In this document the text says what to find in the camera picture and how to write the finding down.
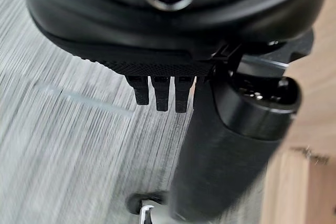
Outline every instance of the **black plastic housing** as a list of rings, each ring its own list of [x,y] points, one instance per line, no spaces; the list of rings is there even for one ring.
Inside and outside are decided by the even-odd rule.
[[[175,219],[208,221],[232,207],[264,169],[300,106],[295,82],[290,104],[283,105],[242,97],[223,83],[209,81],[197,90],[170,188]]]
[[[185,50],[193,59],[211,58],[211,51],[215,52],[227,38],[263,42],[295,38],[311,28],[322,3],[323,0],[234,0],[165,13],[114,0],[27,0],[35,21],[56,37],[94,44]],[[204,54],[195,57],[194,52]]]

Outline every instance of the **wooden surface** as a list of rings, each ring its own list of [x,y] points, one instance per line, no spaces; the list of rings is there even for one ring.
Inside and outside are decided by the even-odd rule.
[[[283,150],[310,146],[316,153],[336,156],[336,0],[326,0],[314,28],[312,54],[287,71],[304,96]]]
[[[135,224],[134,192],[166,190],[187,114],[136,106],[124,77],[60,50],[24,0],[0,0],[0,224]],[[257,224],[261,176],[221,223]]]
[[[275,155],[267,168],[260,223],[306,224],[308,179],[309,161],[302,153]]]
[[[336,166],[310,163],[305,224],[336,224]]]
[[[336,166],[278,153],[265,178],[260,224],[336,224]]]

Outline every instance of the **gray floor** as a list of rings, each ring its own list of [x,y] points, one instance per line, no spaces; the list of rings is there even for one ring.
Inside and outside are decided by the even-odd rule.
[[[135,191],[168,189],[192,114],[136,106],[125,79],[73,57],[0,0],[0,223],[138,223]],[[257,224],[262,178],[222,223]]]

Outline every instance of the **black plastic tab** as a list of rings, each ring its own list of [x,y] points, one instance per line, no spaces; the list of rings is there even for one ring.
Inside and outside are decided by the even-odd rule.
[[[156,110],[167,111],[170,77],[151,77],[155,89]]]
[[[177,113],[187,112],[190,88],[195,77],[175,77],[175,111]]]
[[[125,76],[129,85],[134,89],[137,105],[149,104],[149,89],[147,76]]]

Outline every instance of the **light wood panel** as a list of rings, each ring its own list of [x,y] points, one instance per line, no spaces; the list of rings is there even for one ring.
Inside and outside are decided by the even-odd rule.
[[[306,224],[336,224],[336,166],[310,163]]]
[[[265,178],[261,224],[305,224],[309,161],[299,152],[279,153]]]

